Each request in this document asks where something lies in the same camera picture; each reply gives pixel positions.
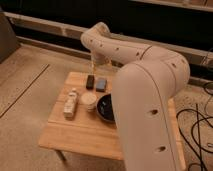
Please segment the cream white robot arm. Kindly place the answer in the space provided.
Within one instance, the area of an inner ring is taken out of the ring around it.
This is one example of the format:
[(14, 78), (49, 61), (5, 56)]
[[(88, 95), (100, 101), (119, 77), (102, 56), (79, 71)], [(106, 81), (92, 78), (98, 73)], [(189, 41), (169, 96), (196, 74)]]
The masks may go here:
[(123, 65), (114, 76), (111, 99), (127, 171), (181, 171), (168, 101), (190, 77), (186, 58), (144, 43), (114, 39), (99, 22), (81, 35), (98, 64)]

